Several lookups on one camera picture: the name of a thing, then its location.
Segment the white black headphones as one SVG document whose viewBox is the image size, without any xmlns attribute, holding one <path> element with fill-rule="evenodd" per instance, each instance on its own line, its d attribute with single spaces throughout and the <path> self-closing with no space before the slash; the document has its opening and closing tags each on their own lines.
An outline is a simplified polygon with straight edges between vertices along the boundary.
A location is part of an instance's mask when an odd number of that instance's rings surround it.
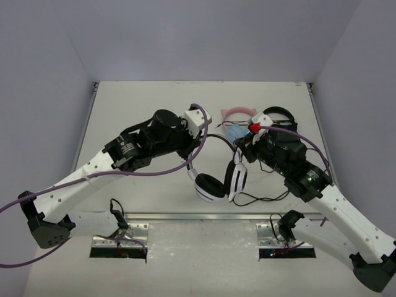
<svg viewBox="0 0 396 297">
<path fill-rule="evenodd" d="M 187 173 L 194 182 L 194 189 L 198 197 L 206 202 L 219 202 L 225 199 L 233 202 L 237 194 L 242 193 L 248 176 L 248 169 L 243 163 L 243 154 L 229 140 L 220 134 L 208 134 L 207 138 L 214 137 L 224 141 L 233 152 L 232 159 L 225 171 L 224 181 L 207 174 L 198 173 L 192 163 L 187 165 Z"/>
</svg>

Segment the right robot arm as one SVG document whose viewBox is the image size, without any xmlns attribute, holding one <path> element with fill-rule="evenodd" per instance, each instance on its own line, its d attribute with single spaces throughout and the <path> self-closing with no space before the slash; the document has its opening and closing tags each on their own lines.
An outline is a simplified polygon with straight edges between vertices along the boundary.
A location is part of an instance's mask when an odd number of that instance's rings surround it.
<svg viewBox="0 0 396 297">
<path fill-rule="evenodd" d="M 368 220 L 340 192 L 332 178 L 306 159 L 306 146 L 295 137 L 236 141 L 247 161 L 264 162 L 284 177 L 284 185 L 297 198 L 326 217 L 336 230 L 326 230 L 302 213 L 290 210 L 278 221 L 287 242 L 302 241 L 336 258 L 370 290 L 380 293 L 395 275 L 395 238 Z"/>
</svg>

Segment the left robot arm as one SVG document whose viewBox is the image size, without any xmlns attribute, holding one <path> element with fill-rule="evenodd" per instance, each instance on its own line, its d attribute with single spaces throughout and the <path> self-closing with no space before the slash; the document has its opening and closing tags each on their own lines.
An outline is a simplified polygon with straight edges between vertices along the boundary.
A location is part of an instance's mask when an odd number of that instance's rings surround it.
<svg viewBox="0 0 396 297">
<path fill-rule="evenodd" d="M 148 120 L 128 127 L 91 160 L 42 194 L 19 195 L 28 228 L 42 249 L 74 236 L 121 237 L 129 225 L 119 210 L 78 211 L 76 207 L 124 176 L 142 176 L 153 158 L 177 153 L 186 164 L 202 148 L 212 118 L 192 106 L 182 116 L 160 109 Z"/>
</svg>

